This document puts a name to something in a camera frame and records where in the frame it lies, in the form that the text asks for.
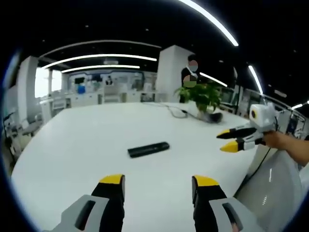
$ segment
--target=black remote control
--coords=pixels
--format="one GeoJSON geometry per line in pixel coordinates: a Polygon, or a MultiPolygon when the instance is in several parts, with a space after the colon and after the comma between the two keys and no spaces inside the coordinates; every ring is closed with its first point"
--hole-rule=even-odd
{"type": "Polygon", "coordinates": [[[131,158],[137,158],[141,156],[147,156],[153,153],[164,151],[169,149],[169,144],[167,142],[162,142],[158,144],[151,144],[147,146],[140,146],[136,148],[128,149],[128,153],[131,158]]]}

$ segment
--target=green leaves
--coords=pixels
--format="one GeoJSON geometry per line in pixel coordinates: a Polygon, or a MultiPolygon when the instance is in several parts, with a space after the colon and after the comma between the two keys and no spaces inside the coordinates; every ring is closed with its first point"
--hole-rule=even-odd
{"type": "Polygon", "coordinates": [[[177,92],[184,97],[185,102],[196,102],[197,108],[202,112],[205,112],[209,106],[215,110],[221,102],[220,91],[215,83],[197,84],[192,88],[180,87],[175,90],[175,93],[177,92]]]}

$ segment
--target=office desk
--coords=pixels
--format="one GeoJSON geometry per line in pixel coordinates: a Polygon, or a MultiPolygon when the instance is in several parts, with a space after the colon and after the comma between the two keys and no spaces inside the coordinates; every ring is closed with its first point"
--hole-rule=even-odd
{"type": "Polygon", "coordinates": [[[30,141],[14,168],[13,186],[33,222],[50,230],[102,177],[122,173],[123,232],[193,232],[192,175],[214,178],[230,197],[255,154],[255,149],[236,154],[219,150],[227,141],[216,135],[246,122],[223,114],[215,125],[174,118],[166,107],[149,103],[66,109],[30,141]],[[128,156],[128,148],[163,141],[170,144],[169,150],[137,159],[128,156]]]}

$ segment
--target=window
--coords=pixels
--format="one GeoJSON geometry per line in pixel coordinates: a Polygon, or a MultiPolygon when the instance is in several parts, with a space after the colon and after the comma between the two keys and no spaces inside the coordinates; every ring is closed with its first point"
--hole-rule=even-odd
{"type": "Polygon", "coordinates": [[[49,69],[37,68],[35,73],[34,96],[41,98],[48,95],[49,69]]]}
{"type": "Polygon", "coordinates": [[[52,91],[61,90],[62,88],[62,73],[58,70],[52,72],[52,91]]]}

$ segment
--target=human arm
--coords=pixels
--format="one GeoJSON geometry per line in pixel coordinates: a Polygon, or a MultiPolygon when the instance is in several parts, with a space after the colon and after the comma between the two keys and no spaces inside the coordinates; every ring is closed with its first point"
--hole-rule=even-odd
{"type": "Polygon", "coordinates": [[[299,140],[277,131],[265,133],[264,141],[271,148],[286,150],[291,158],[302,166],[306,166],[309,162],[309,141],[299,140]]]}

